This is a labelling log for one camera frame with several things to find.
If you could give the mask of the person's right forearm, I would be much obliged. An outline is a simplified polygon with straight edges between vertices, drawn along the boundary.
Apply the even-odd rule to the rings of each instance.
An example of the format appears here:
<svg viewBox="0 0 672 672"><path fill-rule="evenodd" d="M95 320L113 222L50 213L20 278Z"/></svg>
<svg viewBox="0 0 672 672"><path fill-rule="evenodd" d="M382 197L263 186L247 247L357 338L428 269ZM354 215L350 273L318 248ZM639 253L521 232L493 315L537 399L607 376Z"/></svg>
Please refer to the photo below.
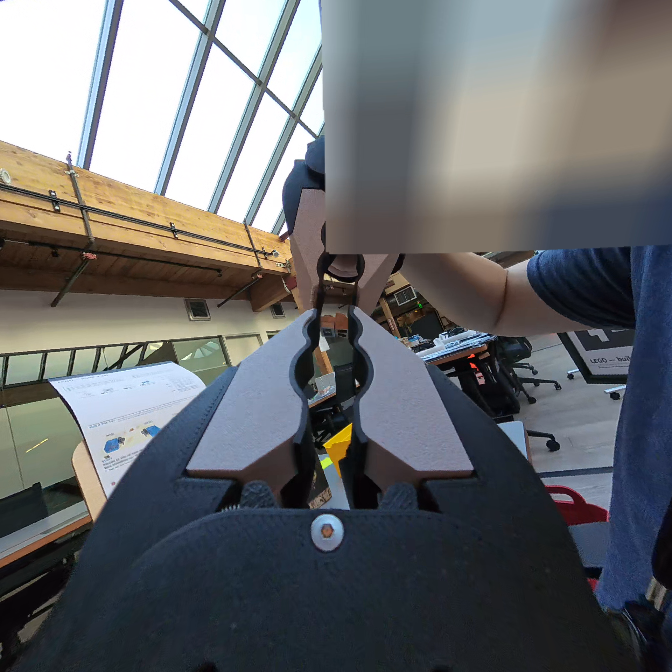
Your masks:
<svg viewBox="0 0 672 672"><path fill-rule="evenodd" d="M503 337L588 329L540 299L527 264L505 269L475 253L417 254L405 256L401 272L442 315L466 329Z"/></svg>

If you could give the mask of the printed instruction sheet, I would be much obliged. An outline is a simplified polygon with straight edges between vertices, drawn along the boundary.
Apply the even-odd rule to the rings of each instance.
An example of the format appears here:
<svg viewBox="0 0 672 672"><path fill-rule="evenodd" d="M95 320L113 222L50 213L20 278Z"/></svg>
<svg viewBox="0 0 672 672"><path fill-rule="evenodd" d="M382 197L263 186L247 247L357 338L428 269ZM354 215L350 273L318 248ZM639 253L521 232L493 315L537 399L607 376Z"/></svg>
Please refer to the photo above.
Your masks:
<svg viewBox="0 0 672 672"><path fill-rule="evenodd" d="M147 443L206 388L172 362L49 382L79 425L106 497Z"/></svg>

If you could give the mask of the person in blue shirt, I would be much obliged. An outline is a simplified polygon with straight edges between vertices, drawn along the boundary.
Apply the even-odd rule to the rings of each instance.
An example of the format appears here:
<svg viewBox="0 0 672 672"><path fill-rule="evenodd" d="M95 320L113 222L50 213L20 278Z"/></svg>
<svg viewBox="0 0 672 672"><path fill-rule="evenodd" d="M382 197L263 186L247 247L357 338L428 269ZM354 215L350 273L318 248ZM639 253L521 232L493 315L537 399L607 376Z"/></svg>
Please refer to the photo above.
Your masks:
<svg viewBox="0 0 672 672"><path fill-rule="evenodd" d="M603 607L620 609L649 585L671 499L671 246L547 250L530 260L527 278L560 315L635 332L597 587Z"/></svg>

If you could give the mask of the cluttered wooden desk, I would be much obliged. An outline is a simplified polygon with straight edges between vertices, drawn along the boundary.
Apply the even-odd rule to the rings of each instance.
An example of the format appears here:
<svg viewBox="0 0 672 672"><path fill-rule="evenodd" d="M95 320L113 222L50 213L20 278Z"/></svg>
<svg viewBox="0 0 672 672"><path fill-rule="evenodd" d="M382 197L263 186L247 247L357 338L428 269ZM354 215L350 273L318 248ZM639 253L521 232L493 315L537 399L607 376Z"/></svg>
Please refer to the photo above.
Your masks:
<svg viewBox="0 0 672 672"><path fill-rule="evenodd" d="M417 354L424 363L443 365L461 358L468 358L487 351L497 336L485 332L467 330L453 336L441 334L435 346Z"/></svg>

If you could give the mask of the red plastic basket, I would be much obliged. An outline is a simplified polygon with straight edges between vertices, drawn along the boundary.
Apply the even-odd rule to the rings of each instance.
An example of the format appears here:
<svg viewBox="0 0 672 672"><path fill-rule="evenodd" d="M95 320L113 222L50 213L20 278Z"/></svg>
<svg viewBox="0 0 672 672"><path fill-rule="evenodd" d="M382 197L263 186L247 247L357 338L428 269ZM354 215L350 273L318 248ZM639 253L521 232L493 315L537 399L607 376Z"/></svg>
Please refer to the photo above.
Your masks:
<svg viewBox="0 0 672 672"><path fill-rule="evenodd" d="M546 485L545 489L568 526L609 521L607 509L588 503L577 491L561 485Z"/></svg>

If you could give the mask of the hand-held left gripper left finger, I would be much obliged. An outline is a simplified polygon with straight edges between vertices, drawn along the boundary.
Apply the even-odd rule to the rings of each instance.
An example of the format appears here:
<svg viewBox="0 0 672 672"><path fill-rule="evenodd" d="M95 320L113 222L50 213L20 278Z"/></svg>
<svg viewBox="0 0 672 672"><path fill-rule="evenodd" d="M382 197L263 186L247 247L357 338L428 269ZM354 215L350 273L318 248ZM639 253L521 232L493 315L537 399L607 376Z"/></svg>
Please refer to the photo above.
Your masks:
<svg viewBox="0 0 672 672"><path fill-rule="evenodd" d="M286 508L308 508L316 466L305 388L320 314L310 309L237 368L187 465L190 476L263 481Z"/></svg>

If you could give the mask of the large wooden ceiling beam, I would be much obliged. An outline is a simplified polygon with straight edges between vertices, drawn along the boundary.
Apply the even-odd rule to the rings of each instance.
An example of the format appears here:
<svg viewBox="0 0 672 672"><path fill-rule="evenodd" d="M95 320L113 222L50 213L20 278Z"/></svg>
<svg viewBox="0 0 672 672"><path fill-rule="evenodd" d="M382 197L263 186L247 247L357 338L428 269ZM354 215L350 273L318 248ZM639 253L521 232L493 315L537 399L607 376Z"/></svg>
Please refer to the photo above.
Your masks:
<svg viewBox="0 0 672 672"><path fill-rule="evenodd" d="M146 229L1 190L1 289L68 294L248 300L255 312L293 301L289 244L279 236L1 143L1 182L280 256Z"/></svg>

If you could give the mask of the skylight window frame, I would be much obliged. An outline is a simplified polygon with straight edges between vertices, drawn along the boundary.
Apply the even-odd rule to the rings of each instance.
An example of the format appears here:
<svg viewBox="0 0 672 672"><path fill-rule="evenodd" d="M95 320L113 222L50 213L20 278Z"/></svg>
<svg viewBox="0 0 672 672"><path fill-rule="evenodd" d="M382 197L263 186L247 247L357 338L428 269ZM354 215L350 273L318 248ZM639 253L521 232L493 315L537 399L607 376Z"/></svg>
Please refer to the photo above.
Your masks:
<svg viewBox="0 0 672 672"><path fill-rule="evenodd" d="M317 1L102 1L75 164L280 234L323 131Z"/></svg>

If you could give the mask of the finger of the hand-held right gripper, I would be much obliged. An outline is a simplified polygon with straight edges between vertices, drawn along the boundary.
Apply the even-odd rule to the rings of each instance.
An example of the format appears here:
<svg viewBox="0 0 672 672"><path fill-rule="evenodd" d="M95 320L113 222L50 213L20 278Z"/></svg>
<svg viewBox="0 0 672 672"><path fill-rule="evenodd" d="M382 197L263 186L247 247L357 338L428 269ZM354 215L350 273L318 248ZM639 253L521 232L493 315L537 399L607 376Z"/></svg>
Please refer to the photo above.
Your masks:
<svg viewBox="0 0 672 672"><path fill-rule="evenodd" d="M361 311L374 311L390 276L400 270L404 260L403 253L357 255L353 305Z"/></svg>
<svg viewBox="0 0 672 672"><path fill-rule="evenodd" d="M294 228L289 236L300 310L322 313L324 274L330 265L322 231L325 225L325 194L321 189L303 188L298 202Z"/></svg>

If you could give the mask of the black white sign board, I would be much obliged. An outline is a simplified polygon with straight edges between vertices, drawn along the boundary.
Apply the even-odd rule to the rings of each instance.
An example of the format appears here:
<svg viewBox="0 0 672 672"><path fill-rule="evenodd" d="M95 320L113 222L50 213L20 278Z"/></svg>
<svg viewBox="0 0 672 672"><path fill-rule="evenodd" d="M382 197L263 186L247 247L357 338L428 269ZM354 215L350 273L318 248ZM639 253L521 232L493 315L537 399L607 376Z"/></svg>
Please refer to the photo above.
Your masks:
<svg viewBox="0 0 672 672"><path fill-rule="evenodd" d="M559 332L575 367L588 384L626 384L634 330L584 329Z"/></svg>

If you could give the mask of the black ceiling pipe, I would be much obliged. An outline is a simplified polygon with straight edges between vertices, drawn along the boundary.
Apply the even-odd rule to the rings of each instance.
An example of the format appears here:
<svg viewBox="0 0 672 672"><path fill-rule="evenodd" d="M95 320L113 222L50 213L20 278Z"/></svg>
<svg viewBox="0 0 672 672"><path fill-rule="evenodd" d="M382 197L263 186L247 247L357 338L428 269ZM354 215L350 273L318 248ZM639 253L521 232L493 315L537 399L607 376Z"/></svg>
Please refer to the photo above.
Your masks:
<svg viewBox="0 0 672 672"><path fill-rule="evenodd" d="M44 200L48 201L52 204L53 210L55 210L55 206L66 206L69 208L74 208L77 209L81 212L86 212L87 214L95 214L95 215L100 215L106 218L113 218L119 221L123 221L125 223L132 223L132 224L138 224L139 226L145 227L146 229L155 229L157 231L162 231L162 232L167 232L173 235L174 238L178 239L179 237L188 237L190 239L195 239L198 241L202 242L209 242L209 243L215 243L217 245L223 245L226 247L230 247L239 251L248 251L252 253L256 253L259 255L263 255L266 259L270 257L276 257L278 258L280 256L279 251L276 249L273 249L271 251L267 251L265 249L257 249L255 247L250 247L246 245L240 245L238 243L231 243L227 240L222 240L222 239L216 239L213 237L209 237L203 234L195 233L195 232L190 232L186 231L183 229L177 228L173 223L168 223L168 224L160 224L160 223L154 223L146 220L142 220L133 216L129 216L126 214L120 214L116 212L112 212L109 210L105 210L103 208L98 208L94 206L88 206L86 204L81 204L79 202L73 202L69 201L67 199L64 199L62 197L58 197L55 190L51 189L48 190L47 193L41 193L38 191L32 191L30 189L25 189L25 188L19 188L13 185L7 185L4 183L1 183L1 190L6 191L10 194L16 195L16 196L24 196L24 197L31 197L34 199L39 199L39 200Z"/></svg>

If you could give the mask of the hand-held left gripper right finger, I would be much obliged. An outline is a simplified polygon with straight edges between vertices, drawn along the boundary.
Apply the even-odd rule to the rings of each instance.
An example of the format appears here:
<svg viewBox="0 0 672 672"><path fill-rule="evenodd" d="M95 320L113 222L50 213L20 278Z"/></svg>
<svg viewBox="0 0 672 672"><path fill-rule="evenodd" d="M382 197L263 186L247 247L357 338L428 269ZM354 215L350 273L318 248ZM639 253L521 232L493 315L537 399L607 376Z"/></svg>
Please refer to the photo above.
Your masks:
<svg viewBox="0 0 672 672"><path fill-rule="evenodd" d="M470 478L475 469L423 360L349 307L353 404L347 498L372 509L392 486Z"/></svg>

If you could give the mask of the yellow plastic bin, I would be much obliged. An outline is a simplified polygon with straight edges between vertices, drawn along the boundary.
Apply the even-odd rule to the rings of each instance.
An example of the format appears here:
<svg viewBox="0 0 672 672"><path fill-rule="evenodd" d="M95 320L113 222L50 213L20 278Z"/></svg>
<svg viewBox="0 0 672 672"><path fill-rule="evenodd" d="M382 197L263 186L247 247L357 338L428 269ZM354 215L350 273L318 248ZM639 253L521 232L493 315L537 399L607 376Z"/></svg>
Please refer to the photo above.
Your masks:
<svg viewBox="0 0 672 672"><path fill-rule="evenodd" d="M345 458L351 443L352 423L324 442L324 449L331 460L339 477L341 477L340 460Z"/></svg>

